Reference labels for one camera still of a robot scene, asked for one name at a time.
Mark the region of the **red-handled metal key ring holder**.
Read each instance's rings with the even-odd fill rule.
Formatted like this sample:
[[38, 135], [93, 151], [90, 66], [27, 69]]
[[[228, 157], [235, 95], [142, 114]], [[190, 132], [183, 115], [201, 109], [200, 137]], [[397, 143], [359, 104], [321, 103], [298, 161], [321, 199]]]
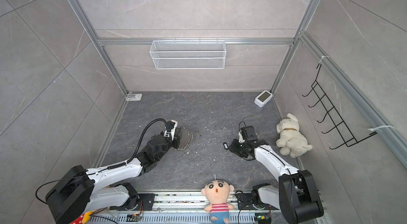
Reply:
[[178, 150], [185, 150], [191, 140], [193, 139], [192, 132], [187, 128], [181, 128], [179, 133], [179, 147]]

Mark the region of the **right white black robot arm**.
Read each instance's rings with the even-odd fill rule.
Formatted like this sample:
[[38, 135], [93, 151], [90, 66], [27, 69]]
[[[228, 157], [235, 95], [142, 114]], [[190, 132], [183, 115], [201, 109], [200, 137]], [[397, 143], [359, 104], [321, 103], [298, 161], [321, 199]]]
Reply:
[[255, 206], [266, 205], [279, 209], [289, 224], [300, 224], [324, 215], [322, 201], [313, 175], [307, 170], [298, 170], [282, 159], [265, 141], [259, 140], [253, 126], [238, 130], [229, 150], [248, 160], [256, 160], [278, 181], [278, 188], [260, 184], [252, 189]]

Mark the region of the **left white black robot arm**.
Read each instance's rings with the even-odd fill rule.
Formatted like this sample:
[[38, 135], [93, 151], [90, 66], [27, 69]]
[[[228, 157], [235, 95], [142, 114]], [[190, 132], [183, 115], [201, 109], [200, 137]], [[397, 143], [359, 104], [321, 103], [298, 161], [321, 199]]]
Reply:
[[129, 207], [137, 192], [131, 185], [114, 184], [148, 173], [171, 148], [183, 148], [189, 139], [189, 131], [177, 127], [170, 137], [163, 133], [153, 136], [132, 160], [98, 168], [71, 168], [45, 197], [55, 223], [71, 224], [81, 215], [101, 208]]

